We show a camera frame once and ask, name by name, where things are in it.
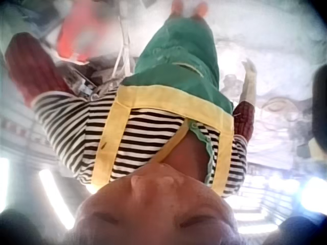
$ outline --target red plaid fabric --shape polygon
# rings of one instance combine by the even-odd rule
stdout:
[[[235,135],[243,136],[247,142],[249,142],[253,133],[254,111],[252,104],[242,101],[233,112]]]
[[[39,41],[29,33],[16,34],[6,51],[9,73],[26,105],[38,95],[49,91],[72,93],[51,57]]]

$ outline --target child's foot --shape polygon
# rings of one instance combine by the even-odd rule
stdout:
[[[172,15],[182,15],[184,4],[182,0],[173,0],[172,3]]]
[[[202,2],[195,8],[194,15],[203,18],[208,13],[208,10],[208,4],[206,2]]]

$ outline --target child's hand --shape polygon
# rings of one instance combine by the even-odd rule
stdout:
[[[242,62],[246,75],[243,85],[243,91],[241,94],[240,102],[247,101],[255,106],[256,98],[256,67],[250,59]]]
[[[256,76],[256,67],[250,59],[246,59],[246,61],[243,61],[242,64],[247,75]]]

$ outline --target light fixture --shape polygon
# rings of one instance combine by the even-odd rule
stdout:
[[[9,160],[7,158],[0,158],[0,213],[6,207],[6,198],[9,181]]]
[[[71,229],[74,226],[75,219],[68,210],[55,183],[52,173],[49,170],[42,170],[39,172],[39,176],[45,189],[46,195],[48,196],[49,201],[56,214],[58,215],[60,221],[63,223],[66,229]]]
[[[275,225],[275,224],[241,226],[241,227],[239,227],[239,233],[240,234],[261,234],[261,233],[270,233],[277,229],[278,229],[278,225]]]
[[[327,215],[327,182],[313,177],[304,187],[301,195],[301,204],[309,211]]]

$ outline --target yellow strap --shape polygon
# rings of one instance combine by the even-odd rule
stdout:
[[[162,162],[169,153],[184,139],[185,135],[188,133],[189,130],[189,122],[186,118],[184,123],[176,132],[176,134],[158,151],[150,160],[149,163],[152,162]]]
[[[220,132],[213,190],[222,194],[230,168],[233,140],[233,117],[214,104],[178,89],[161,86],[120,86],[108,115],[97,151],[92,185],[99,189],[109,182],[111,170],[122,140],[131,109],[164,110],[199,121]],[[183,139],[188,125],[174,136],[151,161],[162,161]]]
[[[233,138],[224,133],[220,133],[216,172],[212,185],[212,189],[219,195],[223,194],[227,183],[231,162],[232,144]]]
[[[114,101],[98,146],[91,185],[100,189],[109,183],[112,167],[125,131],[131,109]]]

